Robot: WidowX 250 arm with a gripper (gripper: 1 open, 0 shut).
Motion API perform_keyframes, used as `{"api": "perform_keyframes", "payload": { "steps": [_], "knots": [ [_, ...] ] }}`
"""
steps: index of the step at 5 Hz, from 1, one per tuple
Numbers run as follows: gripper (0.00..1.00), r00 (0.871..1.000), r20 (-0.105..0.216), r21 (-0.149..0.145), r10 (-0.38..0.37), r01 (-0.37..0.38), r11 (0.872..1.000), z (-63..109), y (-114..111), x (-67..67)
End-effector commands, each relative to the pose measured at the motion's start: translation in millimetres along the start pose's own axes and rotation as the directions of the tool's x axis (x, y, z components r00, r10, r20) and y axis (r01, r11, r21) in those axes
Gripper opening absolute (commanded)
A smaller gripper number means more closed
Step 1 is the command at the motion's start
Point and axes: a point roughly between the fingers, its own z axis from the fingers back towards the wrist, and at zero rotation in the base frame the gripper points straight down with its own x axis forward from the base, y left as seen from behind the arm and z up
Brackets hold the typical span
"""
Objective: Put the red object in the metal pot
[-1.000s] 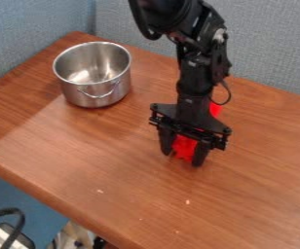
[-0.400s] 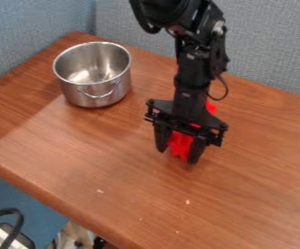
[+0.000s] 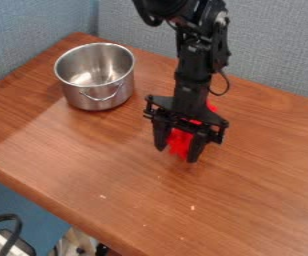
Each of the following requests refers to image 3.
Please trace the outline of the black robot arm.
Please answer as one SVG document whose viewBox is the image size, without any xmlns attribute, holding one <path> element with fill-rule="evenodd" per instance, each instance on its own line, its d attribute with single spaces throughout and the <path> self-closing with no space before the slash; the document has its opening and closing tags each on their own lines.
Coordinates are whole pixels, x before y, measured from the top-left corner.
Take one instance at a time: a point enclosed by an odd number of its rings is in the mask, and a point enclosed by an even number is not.
<svg viewBox="0 0 308 256">
<path fill-rule="evenodd" d="M 208 143 L 223 140 L 228 121 L 207 104 L 211 78 L 228 65 L 230 23 L 224 0 L 131 0 L 143 22 L 166 23 L 175 31 L 178 66 L 172 96 L 148 95 L 144 116 L 151 120 L 153 145 L 198 161 Z"/>
</svg>

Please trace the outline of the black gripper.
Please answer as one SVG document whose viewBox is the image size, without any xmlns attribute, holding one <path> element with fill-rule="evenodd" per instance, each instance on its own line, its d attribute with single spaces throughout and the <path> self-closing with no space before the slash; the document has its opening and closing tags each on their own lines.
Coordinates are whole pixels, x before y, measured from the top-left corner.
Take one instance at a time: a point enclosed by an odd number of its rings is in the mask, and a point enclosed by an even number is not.
<svg viewBox="0 0 308 256">
<path fill-rule="evenodd" d="M 151 120 L 153 133 L 153 146 L 162 151 L 167 145 L 167 137 L 179 117 L 198 119 L 218 131 L 216 141 L 220 144 L 228 121 L 220 117 L 207 106 L 211 77 L 204 80 L 188 80 L 175 77 L 172 96 L 147 95 L 143 116 Z M 191 138 L 187 162 L 195 163 L 208 144 L 208 131 L 198 131 Z"/>
</svg>

